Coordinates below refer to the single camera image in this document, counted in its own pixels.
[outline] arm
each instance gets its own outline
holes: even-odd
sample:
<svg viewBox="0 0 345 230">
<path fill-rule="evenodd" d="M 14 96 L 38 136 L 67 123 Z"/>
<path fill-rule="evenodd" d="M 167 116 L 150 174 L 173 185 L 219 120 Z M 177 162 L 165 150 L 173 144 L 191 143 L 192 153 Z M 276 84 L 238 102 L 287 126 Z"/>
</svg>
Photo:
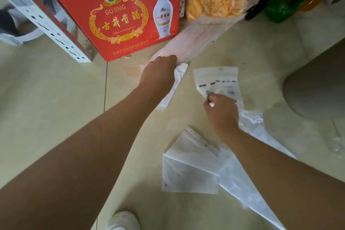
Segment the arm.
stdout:
<svg viewBox="0 0 345 230">
<path fill-rule="evenodd" d="M 243 132 L 234 101 L 210 95 L 204 109 L 215 132 L 287 229 L 345 229 L 345 183 Z"/>
<path fill-rule="evenodd" d="M 142 124 L 173 86 L 176 60 L 150 62 L 125 99 L 5 185 L 0 228 L 90 229 Z"/>
</svg>

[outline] person's right arm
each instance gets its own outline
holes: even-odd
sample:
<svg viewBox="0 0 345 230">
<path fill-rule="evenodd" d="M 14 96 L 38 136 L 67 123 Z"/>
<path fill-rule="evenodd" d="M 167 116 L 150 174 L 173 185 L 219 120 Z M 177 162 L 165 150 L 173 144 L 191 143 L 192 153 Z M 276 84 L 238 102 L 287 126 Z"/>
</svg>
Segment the person's right arm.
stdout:
<svg viewBox="0 0 345 230">
<path fill-rule="evenodd" d="M 211 95 L 204 109 L 218 136 L 281 223 L 289 229 L 345 229 L 345 183 L 243 132 L 234 101 Z"/>
</svg>

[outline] gray cylinder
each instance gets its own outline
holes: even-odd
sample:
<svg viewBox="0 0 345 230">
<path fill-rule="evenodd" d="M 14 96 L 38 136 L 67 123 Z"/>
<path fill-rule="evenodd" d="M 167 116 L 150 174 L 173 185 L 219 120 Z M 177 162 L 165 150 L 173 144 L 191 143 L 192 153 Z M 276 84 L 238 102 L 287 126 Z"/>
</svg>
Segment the gray cylinder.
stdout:
<svg viewBox="0 0 345 230">
<path fill-rule="evenodd" d="M 345 38 L 289 75 L 283 95 L 307 119 L 345 117 Z"/>
</svg>

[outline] person's left hand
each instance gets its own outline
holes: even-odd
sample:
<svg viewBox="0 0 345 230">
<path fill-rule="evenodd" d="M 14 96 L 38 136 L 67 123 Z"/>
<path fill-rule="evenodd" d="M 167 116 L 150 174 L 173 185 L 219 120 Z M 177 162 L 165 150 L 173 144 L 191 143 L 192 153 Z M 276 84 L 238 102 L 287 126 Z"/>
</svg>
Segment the person's left hand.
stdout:
<svg viewBox="0 0 345 230">
<path fill-rule="evenodd" d="M 176 61 L 175 55 L 159 56 L 151 61 L 142 72 L 138 87 L 144 87 L 161 101 L 175 82 Z"/>
</svg>

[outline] red box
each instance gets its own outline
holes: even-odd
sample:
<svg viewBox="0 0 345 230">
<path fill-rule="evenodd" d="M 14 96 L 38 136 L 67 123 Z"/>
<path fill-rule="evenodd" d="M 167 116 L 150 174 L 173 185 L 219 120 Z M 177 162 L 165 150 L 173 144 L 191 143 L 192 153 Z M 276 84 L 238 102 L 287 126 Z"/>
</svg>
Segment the red box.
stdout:
<svg viewBox="0 0 345 230">
<path fill-rule="evenodd" d="M 59 0 L 111 61 L 174 37 L 180 0 Z"/>
</svg>

